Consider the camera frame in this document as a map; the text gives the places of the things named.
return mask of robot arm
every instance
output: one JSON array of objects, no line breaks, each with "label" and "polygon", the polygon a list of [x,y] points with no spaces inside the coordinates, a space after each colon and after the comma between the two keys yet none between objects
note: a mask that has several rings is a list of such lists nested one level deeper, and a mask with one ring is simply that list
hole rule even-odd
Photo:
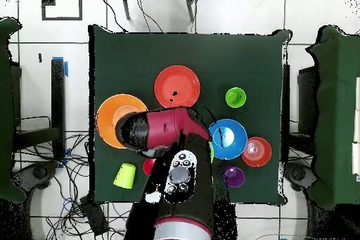
[{"label": "robot arm", "polygon": [[[155,161],[143,198],[129,220],[140,215],[142,207],[153,214],[153,219],[147,218],[155,228],[153,240],[211,240],[211,137],[201,117],[191,108],[128,114],[117,123],[116,135],[134,151],[166,151]],[[127,232],[139,228],[135,225],[129,222]]]}]

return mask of green cup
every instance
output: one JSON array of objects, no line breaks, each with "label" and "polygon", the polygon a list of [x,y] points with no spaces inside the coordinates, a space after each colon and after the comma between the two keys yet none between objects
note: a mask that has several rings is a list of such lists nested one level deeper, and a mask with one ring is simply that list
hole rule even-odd
[{"label": "green cup", "polygon": [[210,145],[210,159],[211,159],[211,163],[214,160],[214,148],[212,147],[212,142],[209,142]]},{"label": "green cup", "polygon": [[131,189],[135,177],[135,165],[123,163],[114,180],[114,185],[124,189]]},{"label": "green cup", "polygon": [[232,108],[240,108],[246,101],[246,94],[241,88],[231,88],[225,96],[226,103]]}]

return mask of white tile floor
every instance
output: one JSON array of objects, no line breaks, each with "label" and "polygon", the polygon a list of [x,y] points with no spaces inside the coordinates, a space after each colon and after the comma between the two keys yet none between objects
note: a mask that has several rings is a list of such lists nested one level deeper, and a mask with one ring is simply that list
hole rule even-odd
[{"label": "white tile floor", "polygon": [[[82,0],[83,19],[42,21],[41,0],[0,0],[0,17],[18,18],[22,24],[19,33],[11,36],[9,50],[14,61],[22,67],[22,117],[36,115],[51,116],[50,103],[50,60],[62,56],[68,62],[69,76],[65,78],[66,130],[67,137],[88,132],[89,88],[88,88],[88,30],[87,25],[97,24],[111,31],[121,29],[115,23],[112,11],[103,0]],[[126,20],[122,0],[107,0],[113,7],[118,23],[130,32],[147,32],[143,14],[136,0],[128,0],[131,20]],[[144,11],[153,17],[165,32],[191,32],[191,22],[185,0],[142,0]],[[323,25],[338,25],[347,33],[360,30],[360,8],[358,0],[198,0],[197,32],[202,34],[228,32],[231,34],[271,34],[277,29],[292,30],[288,46],[290,64],[290,117],[298,119],[297,72],[314,64],[304,50],[316,40],[317,32]],[[55,6],[46,7],[47,15],[77,16],[77,0],[56,0]],[[148,20],[152,32],[159,29]],[[46,119],[24,120],[24,129],[47,126]],[[297,124],[291,123],[291,130],[297,131]],[[67,141],[71,147],[74,139]],[[81,145],[74,153],[85,156]],[[34,156],[24,153],[16,156],[15,168],[34,161]],[[76,164],[68,163],[71,168]],[[82,167],[81,174],[89,173]],[[64,169],[58,169],[56,177],[62,185],[64,195],[69,196],[69,179]],[[87,194],[89,178],[76,179],[79,195]],[[56,180],[43,191],[36,191],[32,200],[31,216],[35,240],[45,240],[50,227],[44,217],[50,216],[52,223],[58,221],[63,208],[60,187]],[[284,181],[283,193],[288,202],[284,206],[236,205],[238,217],[238,240],[303,240],[307,228],[307,207],[302,193],[294,192]],[[104,206],[113,229],[124,229],[125,218],[117,218],[131,208],[130,203],[115,203]],[[81,226],[83,231],[88,225]],[[122,240],[120,234],[104,234],[105,240]],[[65,240],[79,240],[67,236]],[[93,234],[83,240],[95,240]]]}]

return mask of dark green table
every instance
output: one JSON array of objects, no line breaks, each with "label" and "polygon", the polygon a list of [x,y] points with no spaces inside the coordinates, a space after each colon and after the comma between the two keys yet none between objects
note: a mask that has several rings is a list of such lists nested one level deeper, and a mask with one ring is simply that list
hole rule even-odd
[{"label": "dark green table", "polygon": [[360,77],[360,36],[329,25],[319,30],[312,54],[319,69],[319,117],[315,131],[319,180],[308,194],[325,209],[338,204],[360,205],[360,182],[352,174],[352,142],[356,108],[356,78]]},{"label": "dark green table", "polygon": [[[226,162],[245,173],[245,183],[230,189],[231,202],[284,202],[278,194],[280,154],[280,111],[283,81],[283,45],[290,38],[287,30],[274,35],[229,34],[116,34],[99,26],[90,26],[90,53],[94,52],[95,112],[110,96],[131,94],[142,100],[149,110],[160,108],[154,83],[158,74],[171,65],[185,65],[200,80],[200,97],[195,107],[207,126],[213,122],[204,106],[219,120],[240,122],[248,137],[264,137],[272,147],[271,160],[261,168],[248,167],[241,157]],[[241,87],[247,95],[241,108],[230,108],[225,93]],[[141,197],[147,176],[145,158],[126,149],[107,145],[95,132],[96,202],[134,202]],[[122,163],[136,166],[132,189],[121,189],[113,180]],[[214,159],[214,192],[221,187],[223,162]]]}]

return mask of green tablecloth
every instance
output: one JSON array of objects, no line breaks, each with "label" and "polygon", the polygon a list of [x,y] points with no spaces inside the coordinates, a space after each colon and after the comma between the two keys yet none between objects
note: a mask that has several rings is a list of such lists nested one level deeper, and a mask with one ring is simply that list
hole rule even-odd
[{"label": "green tablecloth", "polygon": [[[283,44],[290,33],[281,30],[272,36],[229,34],[115,34],[99,26],[89,27],[94,34],[90,53],[95,53],[95,111],[110,96],[131,94],[149,110],[161,108],[155,98],[154,83],[158,74],[171,65],[185,65],[200,80],[200,96],[195,107],[204,123],[212,118],[231,118],[240,122],[248,137],[264,137],[272,147],[271,160],[262,168],[248,167],[241,157],[226,163],[235,164],[245,173],[245,183],[230,189],[231,202],[284,202],[278,194],[280,151],[280,111],[283,80]],[[241,108],[230,108],[225,93],[241,87],[247,95]],[[147,176],[144,158],[125,149],[107,145],[95,133],[95,201],[134,202],[141,197]],[[136,166],[132,189],[113,185],[122,163]],[[214,159],[214,192],[221,186],[220,160]]]},{"label": "green tablecloth", "polygon": [[341,203],[360,205],[360,182],[352,174],[352,142],[356,107],[356,77],[360,77],[360,36],[334,26],[320,29],[308,48],[319,68],[319,118],[315,131],[319,181],[308,190],[322,208]]}]

